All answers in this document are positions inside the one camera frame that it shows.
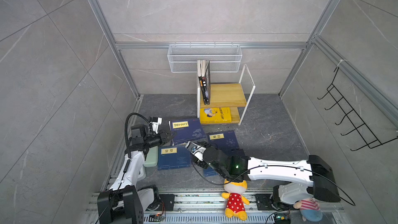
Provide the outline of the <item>blue book Lunyu label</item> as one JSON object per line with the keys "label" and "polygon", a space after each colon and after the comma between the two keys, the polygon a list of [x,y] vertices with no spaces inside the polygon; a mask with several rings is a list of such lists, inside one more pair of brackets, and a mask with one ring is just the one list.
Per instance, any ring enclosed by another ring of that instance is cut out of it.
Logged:
{"label": "blue book Lunyu label", "polygon": [[191,153],[184,146],[159,148],[158,171],[191,167]]}

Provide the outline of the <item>yellow cartoon book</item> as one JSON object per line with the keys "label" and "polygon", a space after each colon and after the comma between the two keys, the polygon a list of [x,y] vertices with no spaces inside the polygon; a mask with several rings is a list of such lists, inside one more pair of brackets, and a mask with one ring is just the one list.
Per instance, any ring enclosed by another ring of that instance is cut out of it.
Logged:
{"label": "yellow cartoon book", "polygon": [[202,108],[200,122],[201,124],[231,123],[231,110],[229,107]]}

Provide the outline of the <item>black wolf cover book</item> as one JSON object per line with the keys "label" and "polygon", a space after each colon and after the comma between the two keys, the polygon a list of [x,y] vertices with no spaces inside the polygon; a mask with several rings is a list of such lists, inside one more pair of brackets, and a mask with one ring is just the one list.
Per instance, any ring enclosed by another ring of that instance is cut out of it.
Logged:
{"label": "black wolf cover book", "polygon": [[204,86],[206,104],[209,105],[210,104],[210,61],[206,61],[203,83],[206,84]]}

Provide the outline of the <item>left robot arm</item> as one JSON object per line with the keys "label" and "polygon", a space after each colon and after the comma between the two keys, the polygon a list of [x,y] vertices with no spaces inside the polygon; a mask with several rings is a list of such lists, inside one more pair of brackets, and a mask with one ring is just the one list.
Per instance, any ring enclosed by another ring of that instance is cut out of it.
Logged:
{"label": "left robot arm", "polygon": [[116,214],[120,213],[131,223],[142,224],[144,210],[160,199],[155,195],[156,186],[137,190],[136,184],[150,148],[168,143],[173,133],[163,130],[154,132],[148,126],[139,124],[132,127],[132,136],[128,136],[128,127],[125,126],[124,138],[126,150],[121,171],[110,189],[97,198],[99,217],[96,223],[99,224],[111,224]]}

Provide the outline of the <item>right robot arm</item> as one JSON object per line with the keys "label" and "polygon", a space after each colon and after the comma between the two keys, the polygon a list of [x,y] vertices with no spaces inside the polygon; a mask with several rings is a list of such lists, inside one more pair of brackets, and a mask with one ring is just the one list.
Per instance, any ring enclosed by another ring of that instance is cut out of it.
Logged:
{"label": "right robot arm", "polygon": [[340,202],[339,188],[332,168],[319,156],[310,155],[300,161],[271,161],[248,156],[228,156],[210,144],[189,142],[186,149],[193,162],[206,169],[211,167],[225,179],[224,185],[253,180],[278,180],[285,185],[273,189],[272,202],[293,205],[315,198],[323,202]]}

